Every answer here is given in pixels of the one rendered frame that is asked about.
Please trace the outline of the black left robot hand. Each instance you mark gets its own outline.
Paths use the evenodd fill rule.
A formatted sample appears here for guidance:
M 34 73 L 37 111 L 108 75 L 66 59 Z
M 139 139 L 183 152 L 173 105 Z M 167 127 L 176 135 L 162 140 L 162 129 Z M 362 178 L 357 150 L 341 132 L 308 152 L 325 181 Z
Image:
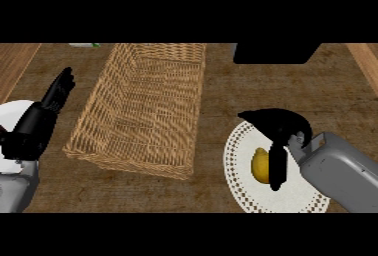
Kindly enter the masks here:
M 72 68 L 54 78 L 40 101 L 23 112 L 15 128 L 0 133 L 1 154 L 7 160 L 35 161 L 49 145 L 57 115 L 75 87 Z

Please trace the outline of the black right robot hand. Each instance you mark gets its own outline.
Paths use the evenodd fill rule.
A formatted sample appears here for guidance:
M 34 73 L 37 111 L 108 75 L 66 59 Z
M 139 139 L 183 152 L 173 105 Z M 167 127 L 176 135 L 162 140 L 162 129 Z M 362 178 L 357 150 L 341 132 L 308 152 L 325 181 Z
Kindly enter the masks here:
M 269 183 L 277 191 L 286 182 L 289 140 L 297 137 L 298 151 L 308 145 L 313 130 L 307 119 L 295 112 L 280 108 L 246 110 L 238 114 L 272 141 L 269 148 Z

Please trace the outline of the yellow lemon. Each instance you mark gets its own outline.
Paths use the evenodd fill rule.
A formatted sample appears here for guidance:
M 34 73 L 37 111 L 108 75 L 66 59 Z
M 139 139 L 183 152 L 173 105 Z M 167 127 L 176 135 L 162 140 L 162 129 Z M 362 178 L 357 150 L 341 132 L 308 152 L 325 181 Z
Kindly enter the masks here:
M 269 153 L 263 148 L 257 148 L 254 152 L 251 173 L 260 183 L 269 183 Z

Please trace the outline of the white round placemat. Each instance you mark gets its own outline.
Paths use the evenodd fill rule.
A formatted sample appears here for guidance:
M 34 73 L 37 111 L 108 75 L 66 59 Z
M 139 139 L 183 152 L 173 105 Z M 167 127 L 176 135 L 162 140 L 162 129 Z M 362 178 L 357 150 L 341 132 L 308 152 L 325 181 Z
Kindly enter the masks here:
M 300 167 L 288 155 L 288 176 L 273 191 L 251 173 L 257 148 L 269 150 L 272 141 L 254 126 L 242 121 L 235 127 L 223 152 L 224 177 L 233 198 L 246 213 L 323 213 L 331 199 L 314 189 L 300 174 Z

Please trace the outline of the wicker basket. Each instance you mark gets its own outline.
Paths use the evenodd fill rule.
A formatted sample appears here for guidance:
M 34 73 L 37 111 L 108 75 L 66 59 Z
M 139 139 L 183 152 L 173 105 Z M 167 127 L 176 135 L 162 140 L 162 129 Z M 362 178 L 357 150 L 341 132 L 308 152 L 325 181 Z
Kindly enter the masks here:
M 193 174 L 204 43 L 114 45 L 63 152 L 106 170 Z

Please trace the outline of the black appliance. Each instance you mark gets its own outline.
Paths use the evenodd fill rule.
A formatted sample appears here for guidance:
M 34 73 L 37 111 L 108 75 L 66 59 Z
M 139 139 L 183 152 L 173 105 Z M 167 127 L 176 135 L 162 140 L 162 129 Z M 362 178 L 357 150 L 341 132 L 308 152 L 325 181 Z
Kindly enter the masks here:
M 238 43 L 233 53 L 236 64 L 304 64 L 319 43 Z

